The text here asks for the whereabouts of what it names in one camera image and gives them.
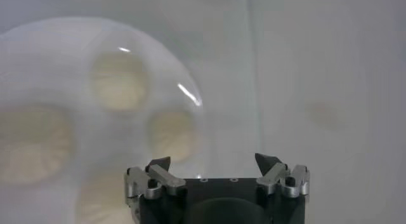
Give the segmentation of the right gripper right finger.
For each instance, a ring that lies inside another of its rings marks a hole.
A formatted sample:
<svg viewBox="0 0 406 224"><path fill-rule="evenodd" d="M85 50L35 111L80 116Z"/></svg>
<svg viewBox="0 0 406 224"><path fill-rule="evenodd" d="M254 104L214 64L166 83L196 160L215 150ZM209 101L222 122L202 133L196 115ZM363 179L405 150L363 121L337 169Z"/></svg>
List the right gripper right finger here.
<svg viewBox="0 0 406 224"><path fill-rule="evenodd" d="M272 195L279 188L286 198L298 198L310 193L310 170L304 165L295 165L290 170L278 157L255 153L255 160L262 174L256 183Z"/></svg>

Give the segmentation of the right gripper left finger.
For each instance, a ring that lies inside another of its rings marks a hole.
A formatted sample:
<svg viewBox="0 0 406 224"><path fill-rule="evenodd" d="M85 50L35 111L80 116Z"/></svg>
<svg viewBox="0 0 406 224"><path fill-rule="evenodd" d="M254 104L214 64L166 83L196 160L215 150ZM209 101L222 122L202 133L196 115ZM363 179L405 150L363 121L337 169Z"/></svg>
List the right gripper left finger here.
<svg viewBox="0 0 406 224"><path fill-rule="evenodd" d="M129 207L134 207L140 197L156 200L162 197L165 188L169 195L178 195L186 187L186 180L169 172L170 157L151 160L145 169L127 168L124 174L124 199Z"/></svg>

